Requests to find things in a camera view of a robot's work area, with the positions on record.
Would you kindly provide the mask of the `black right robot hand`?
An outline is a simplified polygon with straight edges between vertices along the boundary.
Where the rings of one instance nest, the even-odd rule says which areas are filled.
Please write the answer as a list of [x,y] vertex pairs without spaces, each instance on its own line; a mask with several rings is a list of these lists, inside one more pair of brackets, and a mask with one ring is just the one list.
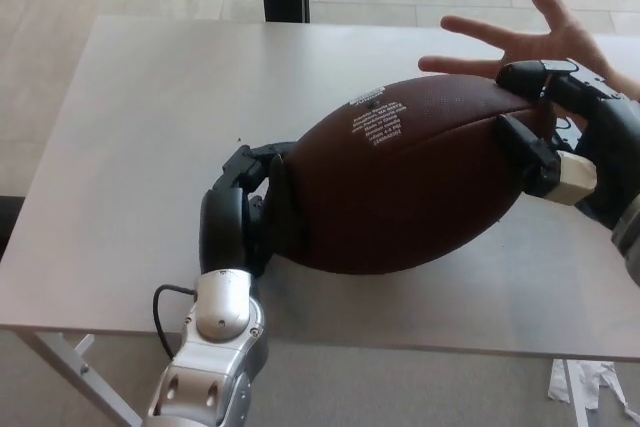
[[503,66],[496,84],[526,100],[549,101],[586,121],[575,147],[540,134],[512,115],[500,115],[495,136],[522,190],[543,198],[560,185],[560,155],[572,153],[596,168],[593,193],[578,202],[585,215],[612,230],[639,194],[639,102],[609,87],[578,62],[517,61]]

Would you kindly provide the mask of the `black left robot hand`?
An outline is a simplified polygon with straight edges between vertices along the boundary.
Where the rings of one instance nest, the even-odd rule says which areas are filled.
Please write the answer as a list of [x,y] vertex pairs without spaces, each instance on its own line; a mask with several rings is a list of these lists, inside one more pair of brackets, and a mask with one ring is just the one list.
[[200,211],[202,273],[238,269],[261,277],[275,254],[305,240],[307,225],[284,161],[294,142],[240,146],[206,191]]

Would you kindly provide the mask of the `person's bare open hand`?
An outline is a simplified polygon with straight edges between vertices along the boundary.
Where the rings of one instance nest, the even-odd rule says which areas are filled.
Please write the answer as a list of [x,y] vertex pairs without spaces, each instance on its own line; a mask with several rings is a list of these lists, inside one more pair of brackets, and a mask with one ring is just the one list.
[[503,51],[502,58],[489,60],[425,55],[419,58],[418,68],[423,72],[493,78],[506,63],[571,58],[601,76],[614,90],[635,100],[639,98],[639,82],[613,66],[594,35],[563,0],[531,1],[546,21],[546,33],[515,31],[479,19],[445,15],[440,21],[444,30],[498,48]]

